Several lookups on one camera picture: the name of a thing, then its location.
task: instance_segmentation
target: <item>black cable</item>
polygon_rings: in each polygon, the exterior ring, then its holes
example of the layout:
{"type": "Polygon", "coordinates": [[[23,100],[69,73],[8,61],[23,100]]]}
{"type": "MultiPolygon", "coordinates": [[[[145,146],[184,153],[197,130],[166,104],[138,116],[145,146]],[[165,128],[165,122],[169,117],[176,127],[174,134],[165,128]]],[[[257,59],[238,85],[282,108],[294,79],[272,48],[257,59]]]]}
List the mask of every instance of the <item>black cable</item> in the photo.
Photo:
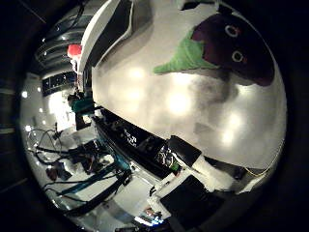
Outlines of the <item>black cable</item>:
{"type": "MultiPolygon", "coordinates": [[[[48,148],[43,148],[43,147],[39,147],[39,146],[37,146],[36,149],[37,149],[37,150],[40,150],[40,151],[43,151],[43,152],[57,153],[57,154],[59,154],[59,151],[50,150],[50,149],[48,149],[48,148]]],[[[69,153],[70,153],[70,152],[61,152],[61,155],[63,155],[63,154],[69,154],[69,153]]]]}
{"type": "Polygon", "coordinates": [[[64,159],[67,159],[69,158],[70,156],[65,156],[65,157],[60,157],[60,158],[57,158],[56,160],[54,161],[45,161],[43,160],[41,157],[39,157],[39,152],[34,152],[34,151],[29,151],[31,153],[33,153],[34,157],[38,159],[38,161],[44,165],[54,165],[56,164],[59,160],[64,160],[64,159]]]}
{"type": "Polygon", "coordinates": [[[50,134],[49,134],[49,132],[50,132],[50,131],[55,131],[55,130],[46,130],[46,131],[42,134],[42,137],[41,137],[41,139],[40,139],[40,141],[39,141],[39,143],[38,143],[38,146],[37,146],[37,147],[40,147],[40,145],[41,145],[41,143],[42,143],[43,138],[45,137],[45,135],[46,135],[46,134],[48,134],[48,137],[49,137],[49,140],[50,140],[50,143],[51,143],[52,147],[54,148],[54,150],[55,150],[55,151],[57,151],[57,149],[56,149],[56,147],[55,147],[54,143],[52,142],[52,138],[51,138],[51,136],[50,136],[50,134]]]}
{"type": "MultiPolygon", "coordinates": [[[[57,190],[55,190],[53,188],[47,188],[45,191],[48,191],[48,190],[54,191],[57,194],[57,196],[60,196],[60,192],[59,191],[57,191],[57,190]]],[[[65,197],[67,199],[70,199],[70,200],[78,201],[78,202],[83,202],[83,203],[87,203],[88,202],[88,201],[80,200],[80,199],[77,199],[77,198],[74,198],[74,197],[71,197],[71,196],[68,196],[68,195],[61,195],[61,196],[65,197]]]]}
{"type": "Polygon", "coordinates": [[[97,205],[102,203],[108,196],[110,196],[120,185],[122,185],[129,175],[130,172],[126,171],[119,180],[117,180],[114,184],[112,184],[102,193],[88,201],[86,204],[72,210],[61,210],[61,212],[69,217],[80,217],[89,213],[90,211],[94,210],[97,205]]]}
{"type": "Polygon", "coordinates": [[[41,139],[40,139],[40,141],[39,141],[39,144],[38,144],[37,147],[36,147],[36,152],[37,152],[37,150],[41,150],[41,151],[49,152],[49,153],[57,153],[59,156],[61,156],[62,153],[63,153],[63,154],[68,154],[68,153],[69,153],[69,152],[63,152],[63,151],[62,151],[62,142],[61,142],[61,140],[60,140],[59,137],[58,137],[57,139],[58,139],[58,141],[59,141],[59,143],[60,143],[60,151],[57,151],[55,145],[54,145],[53,142],[52,142],[52,137],[51,137],[50,134],[49,134],[50,131],[55,132],[55,130],[32,129],[32,130],[29,131],[28,138],[30,138],[30,134],[31,134],[32,131],[43,131],[43,134],[42,134],[42,137],[41,137],[41,139]],[[51,145],[53,146],[54,150],[50,150],[50,149],[47,149],[47,148],[42,148],[42,147],[40,146],[41,143],[42,143],[42,140],[43,140],[43,138],[45,137],[46,134],[48,135],[49,141],[50,141],[51,145]]]}
{"type": "MultiPolygon", "coordinates": [[[[104,177],[104,178],[100,179],[99,181],[103,181],[103,180],[115,177],[115,176],[117,176],[121,173],[124,173],[124,172],[119,172],[115,175],[104,177]]],[[[91,181],[51,182],[51,183],[45,184],[42,188],[45,189],[47,186],[52,186],[52,185],[57,185],[57,184],[80,184],[80,183],[88,183],[88,182],[91,182],[91,181]]]]}
{"type": "Polygon", "coordinates": [[[68,27],[67,29],[65,29],[65,30],[63,30],[63,31],[61,31],[61,32],[59,32],[59,33],[56,34],[55,36],[45,38],[45,42],[51,41],[51,40],[53,40],[53,39],[55,39],[55,38],[57,38],[57,37],[59,37],[59,36],[65,34],[65,33],[67,33],[70,29],[72,29],[72,28],[78,23],[80,17],[83,15],[84,10],[85,10],[85,6],[88,4],[89,1],[90,1],[90,0],[87,0],[87,1],[85,1],[84,3],[83,3],[83,1],[79,1],[79,10],[78,10],[78,13],[77,13],[77,15],[76,15],[76,17],[75,17],[75,19],[74,19],[72,25],[71,25],[70,27],[68,27]]]}

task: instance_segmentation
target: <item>white surface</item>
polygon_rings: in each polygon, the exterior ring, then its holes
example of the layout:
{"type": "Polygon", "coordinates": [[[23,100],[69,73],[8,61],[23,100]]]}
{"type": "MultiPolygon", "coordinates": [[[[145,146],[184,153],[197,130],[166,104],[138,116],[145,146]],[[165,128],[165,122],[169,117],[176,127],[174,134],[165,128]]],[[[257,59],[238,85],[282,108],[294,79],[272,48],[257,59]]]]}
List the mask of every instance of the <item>white surface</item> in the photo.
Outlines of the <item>white surface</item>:
{"type": "Polygon", "coordinates": [[[177,135],[204,156],[267,168],[286,130],[277,66],[267,87],[221,71],[153,74],[187,31],[215,11],[202,4],[180,12],[167,0],[134,1],[134,6],[132,36],[93,69],[95,102],[161,138],[177,135]]]}

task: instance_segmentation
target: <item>green plush toy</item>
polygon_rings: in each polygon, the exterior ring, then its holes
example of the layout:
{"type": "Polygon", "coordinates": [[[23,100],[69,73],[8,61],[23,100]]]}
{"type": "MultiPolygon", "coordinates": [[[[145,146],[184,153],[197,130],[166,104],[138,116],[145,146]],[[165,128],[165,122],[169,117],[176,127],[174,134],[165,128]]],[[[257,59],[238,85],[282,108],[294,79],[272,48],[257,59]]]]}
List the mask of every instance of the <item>green plush toy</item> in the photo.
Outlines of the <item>green plush toy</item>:
{"type": "Polygon", "coordinates": [[[154,68],[154,73],[171,73],[195,69],[218,69],[219,66],[203,59],[204,42],[191,40],[193,30],[190,30],[177,47],[172,60],[154,68]]]}

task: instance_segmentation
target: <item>wire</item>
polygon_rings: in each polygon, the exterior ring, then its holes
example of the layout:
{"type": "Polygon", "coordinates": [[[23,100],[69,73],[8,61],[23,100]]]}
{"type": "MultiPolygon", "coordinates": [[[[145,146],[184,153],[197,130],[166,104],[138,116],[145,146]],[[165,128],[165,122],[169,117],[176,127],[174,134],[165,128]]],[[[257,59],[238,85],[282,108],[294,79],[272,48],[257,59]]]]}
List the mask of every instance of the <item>wire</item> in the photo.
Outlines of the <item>wire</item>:
{"type": "Polygon", "coordinates": [[[244,167],[244,169],[245,169],[249,174],[251,174],[252,176],[255,176],[255,177],[263,176],[265,173],[267,173],[267,172],[271,169],[272,165],[273,165],[274,162],[277,160],[277,157],[279,156],[279,154],[280,154],[281,151],[282,151],[283,145],[284,145],[284,140],[282,140],[281,145],[279,146],[279,148],[278,148],[278,150],[277,150],[276,156],[275,156],[274,159],[271,161],[271,163],[270,163],[270,165],[268,166],[268,168],[265,169],[263,172],[257,174],[257,173],[254,173],[254,172],[250,171],[247,167],[244,167]]]}
{"type": "Polygon", "coordinates": [[[48,135],[48,138],[49,138],[49,141],[50,141],[52,147],[54,148],[54,152],[58,153],[58,154],[61,156],[61,154],[62,154],[62,142],[61,142],[60,138],[58,137],[58,141],[59,141],[59,143],[60,143],[60,151],[57,151],[57,149],[56,149],[54,143],[52,142],[52,138],[51,138],[51,136],[50,136],[50,134],[49,134],[50,131],[55,132],[55,130],[32,129],[32,130],[30,130],[29,133],[28,133],[28,138],[30,138],[31,132],[33,132],[33,131],[43,131],[42,137],[41,137],[41,139],[40,139],[40,141],[39,141],[39,144],[37,145],[36,152],[37,152],[37,150],[42,150],[42,151],[45,151],[45,152],[51,152],[51,150],[48,151],[48,149],[43,149],[43,148],[41,148],[41,146],[40,146],[41,143],[42,143],[43,138],[44,138],[45,135],[47,134],[47,135],[48,135]]]}
{"type": "Polygon", "coordinates": [[[74,200],[74,201],[78,201],[78,202],[83,202],[83,203],[87,203],[87,201],[84,201],[84,200],[80,200],[80,199],[77,199],[75,197],[71,197],[71,196],[67,196],[67,195],[60,195],[60,192],[53,189],[53,188],[47,188],[45,191],[48,191],[48,190],[51,190],[51,191],[54,191],[56,192],[57,196],[62,196],[62,197],[65,197],[67,199],[70,199],[70,200],[74,200]]]}
{"type": "MultiPolygon", "coordinates": [[[[118,172],[118,173],[116,173],[115,175],[112,175],[112,176],[104,177],[104,178],[100,179],[99,181],[103,181],[103,180],[118,176],[121,173],[124,173],[124,171],[118,172]]],[[[81,184],[81,183],[89,183],[89,182],[92,182],[92,180],[91,181],[71,181],[71,182],[51,182],[51,183],[45,184],[42,188],[45,189],[47,186],[52,186],[52,185],[57,185],[57,184],[81,184]]]]}
{"type": "Polygon", "coordinates": [[[52,142],[51,136],[50,136],[50,134],[49,134],[50,131],[55,131],[55,130],[46,130],[46,131],[42,134],[42,137],[41,137],[40,142],[38,143],[38,146],[37,146],[37,147],[40,147],[43,138],[45,137],[46,134],[48,134],[48,137],[49,137],[49,140],[50,140],[50,143],[51,143],[52,147],[54,148],[55,151],[57,151],[57,149],[56,149],[54,143],[52,142]]]}
{"type": "Polygon", "coordinates": [[[38,161],[44,165],[53,165],[55,163],[57,163],[59,160],[64,160],[64,159],[67,159],[69,156],[65,156],[65,157],[60,157],[60,158],[57,158],[56,160],[54,161],[45,161],[43,160],[42,158],[39,157],[39,152],[34,152],[34,151],[30,151],[29,152],[32,152],[33,155],[35,156],[35,158],[38,159],[38,161]]]}
{"type": "Polygon", "coordinates": [[[85,6],[88,4],[89,1],[90,0],[87,0],[84,3],[83,3],[83,1],[79,1],[79,10],[78,10],[78,13],[77,13],[77,15],[76,15],[72,25],[70,27],[68,27],[67,29],[59,32],[55,36],[45,38],[45,42],[51,41],[51,40],[53,40],[53,39],[55,39],[55,38],[65,34],[65,33],[67,33],[71,28],[73,28],[78,23],[80,17],[83,15],[84,10],[85,10],[85,6]]]}

